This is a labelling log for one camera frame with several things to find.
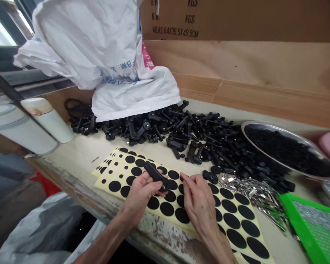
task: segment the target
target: white thermos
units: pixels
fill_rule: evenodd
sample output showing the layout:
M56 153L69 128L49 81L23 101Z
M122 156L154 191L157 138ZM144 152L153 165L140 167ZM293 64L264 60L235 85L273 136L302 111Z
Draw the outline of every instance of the white thermos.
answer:
M0 134L36 154L48 154L58 143L13 104L0 105Z
M58 142L66 143L74 138L73 132L61 116L45 98L30 98L21 105L41 124Z

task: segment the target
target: plastic bag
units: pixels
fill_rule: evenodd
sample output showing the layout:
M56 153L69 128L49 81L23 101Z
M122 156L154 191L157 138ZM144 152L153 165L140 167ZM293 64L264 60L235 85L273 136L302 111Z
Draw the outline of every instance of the plastic bag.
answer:
M165 67L143 57L137 35L137 0L45 0L33 13L33 26L52 48L51 63L34 67L70 78L80 89L94 89L92 111L97 122L150 112L180 102L176 80ZM30 64L28 41L15 56L15 65Z
M71 264L78 258L80 254L85 252L97 236L106 228L106 224L100 220L96 220L88 234L83 238L78 247L72 252L68 259L63 264Z
M60 248L83 212L64 192L50 196L8 236L0 249L0 264L64 263L71 253Z

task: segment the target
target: stainless steel bowl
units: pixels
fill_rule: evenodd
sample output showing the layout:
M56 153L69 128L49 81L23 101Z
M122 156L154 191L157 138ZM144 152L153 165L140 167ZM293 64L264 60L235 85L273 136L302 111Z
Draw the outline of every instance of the stainless steel bowl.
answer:
M267 163L267 165L269 165L272 168L279 168L282 169L282 171L285 172L285 174L288 175L292 175L292 176L298 176L298 175L305 175L307 177L311 177L311 178L315 178L318 180L328 180L330 181L330 177L319 177L319 176L314 176L314 175L310 175L304 172L301 172L299 170L296 170L294 168L291 168L289 166L287 166L286 164L278 161L277 159L273 158L272 156L268 155L267 153L265 153L263 150L261 150L258 146L256 146L250 139L249 137L246 135L245 132L245 128L246 127L251 127L254 129L260 129L260 130L270 130L270 131L278 131L280 132L283 136L288 137L288 138L292 138L298 141L298 143L304 144L306 146L309 146L310 149L309 151L313 154L315 154L320 160L323 161L323 163L325 163L327 166L330 166L330 160L321 152L321 150L311 141L309 141L308 139L305 139L297 134L294 134L290 131L287 131L283 128L280 128L278 126L275 125L271 125L268 123L263 123L263 122L259 122L259 121L247 121L244 122L241 125L241 129L243 134L245 135L245 137L248 139L248 141L257 149L259 150L261 153L263 153L267 159L265 159L264 161Z

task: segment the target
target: window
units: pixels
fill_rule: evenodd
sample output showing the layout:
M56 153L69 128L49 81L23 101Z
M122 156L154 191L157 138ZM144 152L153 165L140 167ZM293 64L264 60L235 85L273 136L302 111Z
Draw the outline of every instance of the window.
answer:
M50 77L29 66L22 70L13 65L18 48L34 36L32 13L39 2L0 0L0 75L11 85L8 89L15 89L25 98L74 85L61 76Z

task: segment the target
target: green plastic tray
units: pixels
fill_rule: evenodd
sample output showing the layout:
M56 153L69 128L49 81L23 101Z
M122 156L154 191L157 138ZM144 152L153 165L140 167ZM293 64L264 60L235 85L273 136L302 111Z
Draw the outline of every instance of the green plastic tray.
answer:
M292 194L279 196L289 220L300 238L308 256L314 264L330 264L330 232L321 225L306 221L298 212L293 201L309 205L330 213L330 208Z

